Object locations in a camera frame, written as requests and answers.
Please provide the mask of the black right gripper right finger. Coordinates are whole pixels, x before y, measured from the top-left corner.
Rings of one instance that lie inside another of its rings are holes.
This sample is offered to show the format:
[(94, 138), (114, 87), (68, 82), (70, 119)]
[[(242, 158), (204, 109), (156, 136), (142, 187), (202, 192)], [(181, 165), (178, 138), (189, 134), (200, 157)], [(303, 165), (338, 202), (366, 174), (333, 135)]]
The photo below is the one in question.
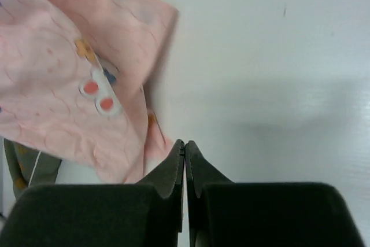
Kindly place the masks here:
[(194, 141), (184, 151), (191, 246), (364, 246), (333, 186), (236, 183)]

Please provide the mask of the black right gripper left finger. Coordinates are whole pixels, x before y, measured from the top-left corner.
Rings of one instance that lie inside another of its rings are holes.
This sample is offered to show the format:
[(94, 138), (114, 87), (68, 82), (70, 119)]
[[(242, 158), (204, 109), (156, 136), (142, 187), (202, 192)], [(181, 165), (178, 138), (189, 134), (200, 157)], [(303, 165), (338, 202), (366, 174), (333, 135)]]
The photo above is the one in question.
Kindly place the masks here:
[(182, 230), (184, 142), (135, 184), (26, 190), (5, 222), (6, 246), (176, 246)]

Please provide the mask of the grey floral pillow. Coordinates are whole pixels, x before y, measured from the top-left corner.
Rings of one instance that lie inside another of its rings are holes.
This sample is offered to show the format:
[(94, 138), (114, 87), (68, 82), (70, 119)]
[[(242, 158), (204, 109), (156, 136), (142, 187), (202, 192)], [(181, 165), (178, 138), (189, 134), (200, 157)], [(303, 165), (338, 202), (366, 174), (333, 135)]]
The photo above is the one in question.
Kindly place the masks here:
[(61, 159), (8, 139), (3, 145), (16, 198), (31, 186), (56, 182)]

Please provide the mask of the pink bunny print pillowcase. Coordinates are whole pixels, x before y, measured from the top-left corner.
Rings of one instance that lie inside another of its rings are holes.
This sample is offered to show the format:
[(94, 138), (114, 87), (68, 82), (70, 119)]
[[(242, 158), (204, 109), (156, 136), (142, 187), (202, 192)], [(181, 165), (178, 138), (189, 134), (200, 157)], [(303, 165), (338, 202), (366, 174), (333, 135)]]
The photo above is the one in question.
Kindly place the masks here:
[(139, 181), (172, 147), (144, 86), (177, 16), (161, 0), (1, 0), (1, 136)]

